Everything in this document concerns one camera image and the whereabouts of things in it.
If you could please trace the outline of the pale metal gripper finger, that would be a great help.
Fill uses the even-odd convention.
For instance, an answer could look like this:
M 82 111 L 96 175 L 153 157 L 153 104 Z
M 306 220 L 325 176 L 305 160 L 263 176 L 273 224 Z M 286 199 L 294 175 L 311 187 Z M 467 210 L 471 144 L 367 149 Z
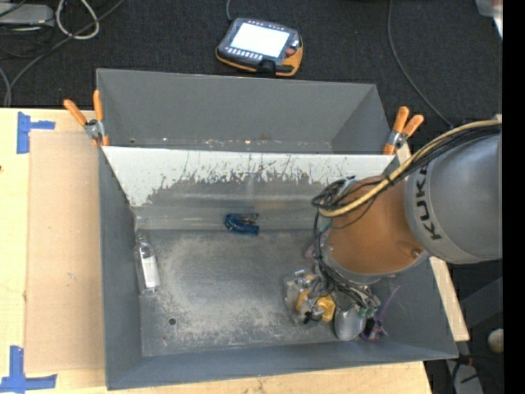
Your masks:
M 304 269 L 295 271 L 284 279 L 285 302 L 296 302 L 300 293 L 304 289 L 304 279 L 306 272 Z
M 314 325 L 322 321 L 324 309 L 316 305 L 301 304 L 291 310 L 290 317 L 298 325 Z

